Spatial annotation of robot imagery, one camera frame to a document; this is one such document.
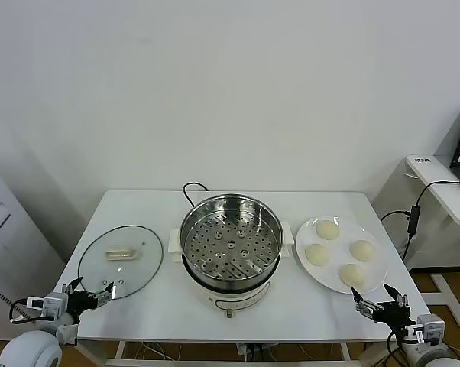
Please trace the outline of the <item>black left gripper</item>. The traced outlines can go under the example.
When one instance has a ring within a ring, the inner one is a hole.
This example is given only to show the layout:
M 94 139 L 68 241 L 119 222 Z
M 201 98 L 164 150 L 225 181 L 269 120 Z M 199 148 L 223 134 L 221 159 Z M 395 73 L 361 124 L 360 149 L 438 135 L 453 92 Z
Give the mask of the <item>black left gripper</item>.
M 86 310 L 95 310 L 98 304 L 107 304 L 115 294 L 113 282 L 108 284 L 104 290 L 95 293 L 76 291 L 80 283 L 81 278 L 77 278 L 63 285 L 63 293 L 68 294 L 67 313 L 71 317 L 80 317 Z

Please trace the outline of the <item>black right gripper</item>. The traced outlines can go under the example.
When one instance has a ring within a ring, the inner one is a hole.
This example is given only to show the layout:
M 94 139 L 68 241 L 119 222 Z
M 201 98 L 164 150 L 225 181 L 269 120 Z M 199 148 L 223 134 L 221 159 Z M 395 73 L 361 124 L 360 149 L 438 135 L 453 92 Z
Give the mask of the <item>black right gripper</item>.
M 403 329 L 412 324 L 410 319 L 410 307 L 408 298 L 402 295 L 395 287 L 384 284 L 384 289 L 394 301 L 376 304 L 365 300 L 353 287 L 351 292 L 355 302 L 355 309 L 361 315 L 373 315 L 372 320 L 377 323 L 385 323 L 391 329 Z

